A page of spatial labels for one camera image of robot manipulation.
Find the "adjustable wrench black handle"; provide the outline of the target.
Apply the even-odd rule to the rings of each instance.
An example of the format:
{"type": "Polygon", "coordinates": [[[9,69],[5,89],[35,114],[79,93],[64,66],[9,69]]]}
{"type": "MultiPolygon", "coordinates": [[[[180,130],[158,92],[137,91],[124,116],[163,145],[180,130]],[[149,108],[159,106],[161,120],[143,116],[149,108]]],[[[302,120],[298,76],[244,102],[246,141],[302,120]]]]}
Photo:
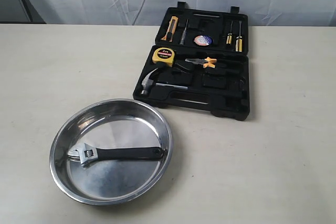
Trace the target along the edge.
{"type": "Polygon", "coordinates": [[[68,152],[71,160],[79,161],[81,166],[87,166],[97,161],[157,161],[164,156],[161,147],[133,147],[133,148],[96,148],[86,143],[74,145],[68,152]]]}

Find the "yellow tape measure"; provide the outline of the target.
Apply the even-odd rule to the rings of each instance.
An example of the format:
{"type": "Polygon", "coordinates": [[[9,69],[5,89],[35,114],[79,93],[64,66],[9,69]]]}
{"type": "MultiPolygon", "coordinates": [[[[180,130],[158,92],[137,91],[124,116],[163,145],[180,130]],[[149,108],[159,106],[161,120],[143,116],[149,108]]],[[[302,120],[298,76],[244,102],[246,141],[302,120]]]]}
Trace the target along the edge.
{"type": "Polygon", "coordinates": [[[163,62],[168,67],[174,63],[175,52],[171,48],[161,47],[154,51],[152,56],[153,63],[163,62]]]}

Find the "black plastic tool case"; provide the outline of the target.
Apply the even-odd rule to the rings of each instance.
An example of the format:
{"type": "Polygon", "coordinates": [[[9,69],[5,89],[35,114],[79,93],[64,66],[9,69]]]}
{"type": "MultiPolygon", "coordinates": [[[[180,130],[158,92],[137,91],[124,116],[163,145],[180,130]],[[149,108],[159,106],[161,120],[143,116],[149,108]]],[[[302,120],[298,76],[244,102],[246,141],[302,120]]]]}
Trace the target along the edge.
{"type": "Polygon", "coordinates": [[[177,106],[208,111],[217,117],[245,120],[250,112],[249,60],[248,60],[248,17],[239,8],[229,12],[211,12],[190,9],[185,2],[166,10],[157,32],[154,45],[144,64],[133,91],[133,98],[156,107],[177,106]],[[179,18],[172,42],[161,40],[172,16],[179,18]],[[186,20],[189,20],[184,45],[180,45],[186,20]],[[242,52],[235,51],[236,37],[241,20],[243,37],[242,52]],[[232,44],[226,44],[230,24],[233,21],[232,44]],[[210,36],[212,44],[206,47],[194,43],[198,35],[210,36]],[[166,47],[175,52],[174,63],[168,67],[163,62],[153,63],[156,49],[166,47]],[[217,59],[215,68],[203,68],[186,62],[185,59],[217,59]],[[187,86],[187,90],[153,85],[147,96],[140,95],[143,78],[155,68],[161,68],[150,78],[154,82],[187,86]]]}

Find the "yellow utility knife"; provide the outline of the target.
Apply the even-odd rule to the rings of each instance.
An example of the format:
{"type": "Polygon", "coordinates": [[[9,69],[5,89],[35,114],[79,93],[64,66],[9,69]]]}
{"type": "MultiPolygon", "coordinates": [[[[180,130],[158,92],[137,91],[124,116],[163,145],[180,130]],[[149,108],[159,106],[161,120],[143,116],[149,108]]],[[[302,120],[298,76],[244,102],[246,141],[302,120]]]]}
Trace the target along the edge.
{"type": "Polygon", "coordinates": [[[170,21],[169,21],[169,26],[166,30],[166,33],[161,38],[161,40],[164,40],[164,41],[167,41],[167,42],[172,42],[173,41],[173,36],[174,36],[176,28],[177,28],[177,23],[178,23],[178,17],[177,16],[172,16],[170,21]]]}

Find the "small precision screwdriver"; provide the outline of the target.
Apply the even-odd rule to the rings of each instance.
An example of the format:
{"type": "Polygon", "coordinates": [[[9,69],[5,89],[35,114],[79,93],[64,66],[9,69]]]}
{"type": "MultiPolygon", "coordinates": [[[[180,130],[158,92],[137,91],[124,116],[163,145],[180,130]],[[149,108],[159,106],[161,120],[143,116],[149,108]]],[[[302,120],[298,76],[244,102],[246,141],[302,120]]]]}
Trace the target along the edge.
{"type": "Polygon", "coordinates": [[[184,45],[185,37],[186,37],[186,34],[187,34],[187,29],[188,29],[188,24],[189,24],[189,20],[187,19],[184,30],[183,30],[182,35],[181,35],[180,45],[184,45]]]}

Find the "yellow black screwdriver right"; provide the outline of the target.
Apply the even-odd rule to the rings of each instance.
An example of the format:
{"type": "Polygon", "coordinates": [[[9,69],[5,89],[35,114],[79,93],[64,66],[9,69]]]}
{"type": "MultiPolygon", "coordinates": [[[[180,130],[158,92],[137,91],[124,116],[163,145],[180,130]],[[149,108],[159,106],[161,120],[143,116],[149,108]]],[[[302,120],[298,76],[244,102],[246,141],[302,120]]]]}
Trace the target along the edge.
{"type": "Polygon", "coordinates": [[[243,37],[242,37],[242,21],[239,21],[239,32],[238,32],[238,36],[236,37],[236,44],[235,44],[235,51],[236,52],[242,52],[243,50],[243,37]]]}

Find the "yellow black screwdriver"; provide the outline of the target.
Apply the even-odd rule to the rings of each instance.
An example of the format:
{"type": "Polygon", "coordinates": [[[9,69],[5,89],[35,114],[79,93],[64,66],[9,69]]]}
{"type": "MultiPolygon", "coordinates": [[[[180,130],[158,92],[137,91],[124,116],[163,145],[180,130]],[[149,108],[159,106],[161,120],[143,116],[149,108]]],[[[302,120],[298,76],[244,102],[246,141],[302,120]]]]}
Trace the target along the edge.
{"type": "Polygon", "coordinates": [[[227,34],[227,38],[226,38],[227,45],[232,44],[232,37],[233,37],[232,29],[233,29],[233,21],[231,21],[230,30],[229,30],[229,33],[227,34]]]}
{"type": "Polygon", "coordinates": [[[238,32],[238,36],[236,37],[236,44],[235,44],[235,51],[236,52],[242,52],[243,50],[243,37],[242,37],[242,21],[239,21],[239,32],[238,32]]]}

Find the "round stainless steel tray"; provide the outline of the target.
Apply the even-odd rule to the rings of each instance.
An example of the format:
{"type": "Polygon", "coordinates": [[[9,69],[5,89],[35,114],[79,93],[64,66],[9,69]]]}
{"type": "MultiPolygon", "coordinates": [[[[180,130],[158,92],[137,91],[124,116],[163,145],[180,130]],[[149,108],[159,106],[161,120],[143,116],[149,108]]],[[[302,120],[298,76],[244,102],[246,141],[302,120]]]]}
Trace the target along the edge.
{"type": "Polygon", "coordinates": [[[58,188],[75,201],[117,205],[152,188],[166,172],[173,153],[173,135],[164,116],[152,106],[129,99],[92,104],[70,117],[50,148],[49,167],[58,188]],[[76,144],[96,148],[161,147],[157,161],[97,161],[81,166],[67,152],[76,144]]]}

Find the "steel claw hammer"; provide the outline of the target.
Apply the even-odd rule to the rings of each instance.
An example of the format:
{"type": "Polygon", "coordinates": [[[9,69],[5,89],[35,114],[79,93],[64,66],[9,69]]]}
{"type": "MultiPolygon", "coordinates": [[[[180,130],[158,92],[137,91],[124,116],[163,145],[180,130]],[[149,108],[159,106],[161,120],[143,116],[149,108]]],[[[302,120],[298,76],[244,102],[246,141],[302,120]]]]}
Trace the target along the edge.
{"type": "Polygon", "coordinates": [[[161,70],[161,68],[155,68],[154,70],[150,71],[142,80],[141,82],[141,86],[142,86],[142,90],[140,92],[140,95],[142,96],[147,96],[149,94],[149,90],[151,89],[151,87],[153,85],[156,86],[162,86],[162,87],[174,87],[174,88],[178,88],[178,89],[183,89],[183,90],[187,90],[188,87],[187,86],[179,86],[179,85],[175,85],[175,84],[167,84],[167,83],[160,83],[160,82],[154,82],[154,80],[152,80],[150,78],[150,76],[156,72],[158,72],[159,70],[161,70]]]}

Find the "yellow black screwdriver left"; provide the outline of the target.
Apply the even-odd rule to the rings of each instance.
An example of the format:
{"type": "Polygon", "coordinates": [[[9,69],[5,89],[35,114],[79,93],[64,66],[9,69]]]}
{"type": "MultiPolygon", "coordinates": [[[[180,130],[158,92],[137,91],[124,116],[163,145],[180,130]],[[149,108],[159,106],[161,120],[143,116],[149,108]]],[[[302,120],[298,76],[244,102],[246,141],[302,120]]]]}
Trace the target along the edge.
{"type": "Polygon", "coordinates": [[[229,30],[229,33],[227,34],[227,38],[226,38],[227,45],[232,44],[232,37],[233,37],[232,29],[233,29],[233,21],[231,21],[230,30],[229,30]]]}

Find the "yellow handled pliers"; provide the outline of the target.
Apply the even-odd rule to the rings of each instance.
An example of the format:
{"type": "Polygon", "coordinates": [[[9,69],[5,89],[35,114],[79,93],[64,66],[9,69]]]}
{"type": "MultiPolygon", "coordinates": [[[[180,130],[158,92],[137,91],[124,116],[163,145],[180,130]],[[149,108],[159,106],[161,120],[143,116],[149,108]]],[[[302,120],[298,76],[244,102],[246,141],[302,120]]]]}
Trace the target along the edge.
{"type": "Polygon", "coordinates": [[[205,59],[185,59],[185,61],[194,65],[201,65],[203,68],[215,68],[215,63],[217,63],[217,59],[210,57],[205,59]]]}

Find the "electrical tape roll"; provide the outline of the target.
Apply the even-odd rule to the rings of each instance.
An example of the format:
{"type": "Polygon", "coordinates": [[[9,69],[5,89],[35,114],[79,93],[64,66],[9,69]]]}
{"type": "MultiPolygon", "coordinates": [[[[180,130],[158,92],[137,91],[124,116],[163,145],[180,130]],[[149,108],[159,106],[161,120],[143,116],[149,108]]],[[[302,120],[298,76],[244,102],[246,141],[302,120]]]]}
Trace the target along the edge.
{"type": "Polygon", "coordinates": [[[212,38],[207,35],[198,35],[194,38],[194,43],[198,46],[206,47],[211,45],[213,42],[212,38]]]}

